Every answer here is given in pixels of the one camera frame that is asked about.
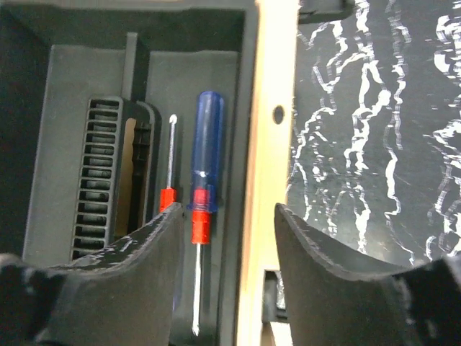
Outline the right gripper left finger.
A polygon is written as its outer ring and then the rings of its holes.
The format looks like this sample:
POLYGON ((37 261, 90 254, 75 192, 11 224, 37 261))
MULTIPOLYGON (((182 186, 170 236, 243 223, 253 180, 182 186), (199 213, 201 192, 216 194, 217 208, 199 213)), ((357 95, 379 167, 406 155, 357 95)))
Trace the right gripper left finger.
POLYGON ((1 256, 3 345, 167 345, 183 208, 68 265, 1 256))

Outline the black tool tray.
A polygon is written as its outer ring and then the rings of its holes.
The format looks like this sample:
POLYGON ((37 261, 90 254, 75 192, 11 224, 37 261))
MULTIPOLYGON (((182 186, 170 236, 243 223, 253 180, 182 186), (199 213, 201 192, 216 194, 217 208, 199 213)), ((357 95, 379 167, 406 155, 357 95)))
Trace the black tool tray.
POLYGON ((234 345, 258 24, 253 1, 3 1, 1 256, 68 265, 152 221, 176 114, 184 230, 167 345, 234 345), (187 206, 205 91, 224 123, 195 337, 187 206))

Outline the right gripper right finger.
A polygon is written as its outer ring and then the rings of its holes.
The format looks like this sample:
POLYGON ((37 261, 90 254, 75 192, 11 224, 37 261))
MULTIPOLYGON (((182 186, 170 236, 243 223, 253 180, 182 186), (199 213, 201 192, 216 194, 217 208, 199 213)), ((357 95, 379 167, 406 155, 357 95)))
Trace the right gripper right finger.
POLYGON ((460 257, 404 268, 309 226, 286 205, 274 230, 295 345, 458 345, 460 257))

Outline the tan plastic tool box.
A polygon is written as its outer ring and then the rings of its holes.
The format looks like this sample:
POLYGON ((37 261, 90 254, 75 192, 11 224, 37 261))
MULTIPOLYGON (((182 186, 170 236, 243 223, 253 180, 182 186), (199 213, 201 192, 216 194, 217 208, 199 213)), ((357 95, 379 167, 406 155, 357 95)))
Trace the tan plastic tool box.
POLYGON ((260 345, 264 274, 277 271, 274 206, 286 200, 298 1, 258 1, 237 345, 260 345))

